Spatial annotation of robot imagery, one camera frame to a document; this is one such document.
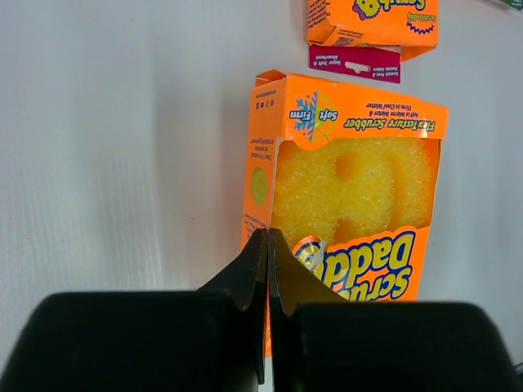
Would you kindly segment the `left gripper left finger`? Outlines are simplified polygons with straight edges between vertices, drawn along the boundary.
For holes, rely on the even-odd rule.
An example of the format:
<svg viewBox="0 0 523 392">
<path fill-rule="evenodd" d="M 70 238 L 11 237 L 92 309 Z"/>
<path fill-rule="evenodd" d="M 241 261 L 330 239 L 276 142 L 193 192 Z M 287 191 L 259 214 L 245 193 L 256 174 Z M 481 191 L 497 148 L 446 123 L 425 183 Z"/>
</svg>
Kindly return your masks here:
<svg viewBox="0 0 523 392">
<path fill-rule="evenodd" d="M 268 233 L 194 291 L 63 292 L 22 329 L 4 391 L 255 391 L 265 380 Z"/>
</svg>

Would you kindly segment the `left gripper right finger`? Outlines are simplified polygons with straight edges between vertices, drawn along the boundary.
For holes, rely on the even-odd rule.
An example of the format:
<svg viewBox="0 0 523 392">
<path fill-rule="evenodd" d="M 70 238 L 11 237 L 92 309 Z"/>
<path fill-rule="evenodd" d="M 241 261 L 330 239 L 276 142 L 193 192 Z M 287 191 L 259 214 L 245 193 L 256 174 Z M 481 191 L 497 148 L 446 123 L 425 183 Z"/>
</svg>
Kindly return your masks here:
<svg viewBox="0 0 523 392">
<path fill-rule="evenodd" d="M 519 391 L 494 323 L 463 302 L 351 302 L 268 233 L 277 391 Z"/>
</svg>

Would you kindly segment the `Scrub Daddy orange box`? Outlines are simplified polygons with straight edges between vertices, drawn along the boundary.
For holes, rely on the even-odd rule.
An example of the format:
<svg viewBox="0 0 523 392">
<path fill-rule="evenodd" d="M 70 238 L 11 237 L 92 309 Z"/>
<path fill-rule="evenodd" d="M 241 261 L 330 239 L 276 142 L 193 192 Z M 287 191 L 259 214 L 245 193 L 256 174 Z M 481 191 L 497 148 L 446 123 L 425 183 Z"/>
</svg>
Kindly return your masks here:
<svg viewBox="0 0 523 392">
<path fill-rule="evenodd" d="M 242 238 L 281 231 L 349 301 L 413 301 L 449 110 L 426 100 L 269 70 L 251 93 Z"/>
</svg>

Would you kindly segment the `green sponge orange pack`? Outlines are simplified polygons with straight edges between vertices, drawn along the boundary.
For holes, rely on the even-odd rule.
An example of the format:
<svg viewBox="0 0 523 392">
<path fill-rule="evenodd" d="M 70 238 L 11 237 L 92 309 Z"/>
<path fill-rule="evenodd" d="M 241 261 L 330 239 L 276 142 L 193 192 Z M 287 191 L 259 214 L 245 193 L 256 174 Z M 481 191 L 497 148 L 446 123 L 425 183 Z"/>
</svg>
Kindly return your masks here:
<svg viewBox="0 0 523 392">
<path fill-rule="evenodd" d="M 523 0 L 490 0 L 497 6 L 507 7 L 512 11 L 522 12 Z"/>
</svg>

